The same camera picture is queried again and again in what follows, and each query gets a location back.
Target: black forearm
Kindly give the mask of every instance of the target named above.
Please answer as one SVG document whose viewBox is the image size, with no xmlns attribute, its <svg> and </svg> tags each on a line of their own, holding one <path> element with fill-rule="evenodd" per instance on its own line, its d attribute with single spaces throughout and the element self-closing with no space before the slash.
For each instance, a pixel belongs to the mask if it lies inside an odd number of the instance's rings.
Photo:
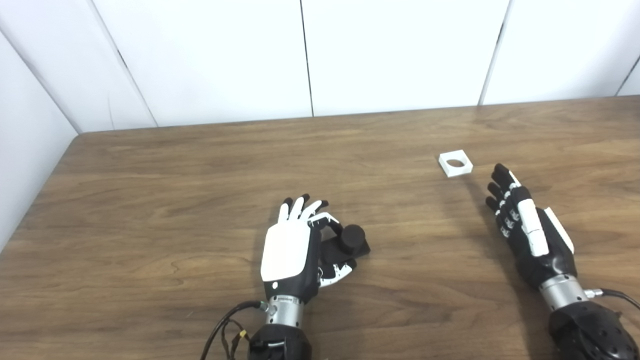
<svg viewBox="0 0 640 360">
<path fill-rule="evenodd" d="M 618 315 L 591 301 L 553 311 L 549 333 L 565 360 L 638 359 L 638 347 Z"/>
</svg>

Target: wire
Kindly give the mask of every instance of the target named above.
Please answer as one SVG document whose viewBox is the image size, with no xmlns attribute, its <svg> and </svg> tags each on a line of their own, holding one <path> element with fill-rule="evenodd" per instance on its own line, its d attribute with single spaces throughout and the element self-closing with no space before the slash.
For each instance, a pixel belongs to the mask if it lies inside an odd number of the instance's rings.
<svg viewBox="0 0 640 360">
<path fill-rule="evenodd" d="M 231 318 L 233 314 L 237 313 L 240 310 L 248 309 L 249 307 L 255 307 L 256 309 L 259 309 L 261 305 L 262 305 L 261 301 L 245 301 L 245 302 L 241 302 L 240 304 L 236 305 L 233 309 L 229 310 L 229 312 L 226 313 L 225 316 L 223 316 L 222 319 L 220 319 L 220 321 L 218 321 L 216 326 L 211 331 L 211 335 L 209 335 L 209 339 L 207 339 L 207 342 L 204 344 L 204 349 L 202 349 L 202 355 L 200 356 L 200 360 L 207 359 L 207 354 L 209 353 L 209 348 L 211 348 L 211 343 L 213 343 L 213 339 L 216 337 L 218 331 L 220 331 L 220 328 L 229 321 L 229 318 Z"/>
<path fill-rule="evenodd" d="M 635 306 L 638 310 L 640 310 L 640 302 L 630 297 L 629 295 L 623 293 L 622 291 L 611 290 L 611 289 L 601 289 L 601 290 L 602 290 L 602 296 L 613 296 L 613 297 L 619 297 L 621 299 L 625 299 L 626 301 L 629 301 L 633 306 Z"/>
</svg>

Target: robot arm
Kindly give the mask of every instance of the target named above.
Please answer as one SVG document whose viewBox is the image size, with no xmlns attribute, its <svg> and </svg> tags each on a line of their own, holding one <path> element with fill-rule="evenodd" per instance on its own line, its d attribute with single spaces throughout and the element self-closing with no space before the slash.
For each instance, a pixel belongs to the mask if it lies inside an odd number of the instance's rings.
<svg viewBox="0 0 640 360">
<path fill-rule="evenodd" d="M 250 360 L 308 360 L 311 344 L 301 330 L 303 309 L 318 289 L 334 284 L 356 267 L 355 258 L 369 252 L 357 225 L 345 228 L 329 213 L 328 203 L 307 208 L 305 194 L 280 206 L 278 222 L 267 231 L 260 274 L 268 299 L 266 324 L 251 338 Z M 336 237 L 322 241 L 330 227 Z"/>
<path fill-rule="evenodd" d="M 528 189 L 502 164 L 494 168 L 486 204 L 516 259 L 522 279 L 551 310 L 549 332 L 563 359 L 637 360 L 638 347 L 616 313 L 589 301 L 578 283 L 574 246 L 550 208 L 540 209 Z"/>
</svg>

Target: wooden table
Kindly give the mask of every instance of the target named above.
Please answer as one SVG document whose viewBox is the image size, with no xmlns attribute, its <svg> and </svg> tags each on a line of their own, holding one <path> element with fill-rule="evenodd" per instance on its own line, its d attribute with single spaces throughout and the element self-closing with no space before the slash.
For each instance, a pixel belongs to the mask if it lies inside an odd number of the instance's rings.
<svg viewBox="0 0 640 360">
<path fill-rule="evenodd" d="M 448 179 L 457 149 L 474 171 Z M 553 207 L 583 286 L 640 299 L 640 97 L 88 133 L 0 255 L 0 359 L 197 359 L 264 297 L 264 235 L 305 192 L 372 249 L 305 309 L 314 359 L 552 359 L 484 205 L 496 162 Z"/>
</svg>

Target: white hand cover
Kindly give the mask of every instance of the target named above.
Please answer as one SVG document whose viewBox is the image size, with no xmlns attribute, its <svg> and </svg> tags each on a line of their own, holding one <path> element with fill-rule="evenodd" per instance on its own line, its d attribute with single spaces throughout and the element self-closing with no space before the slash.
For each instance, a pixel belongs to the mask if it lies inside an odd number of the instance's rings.
<svg viewBox="0 0 640 360">
<path fill-rule="evenodd" d="M 302 272 L 307 261 L 311 228 L 321 219 L 338 222 L 328 213 L 316 214 L 326 203 L 318 200 L 302 209 L 308 195 L 291 200 L 280 206 L 278 223 L 267 231 L 262 253 L 260 274 L 262 281 L 269 282 L 296 276 Z"/>
</svg>

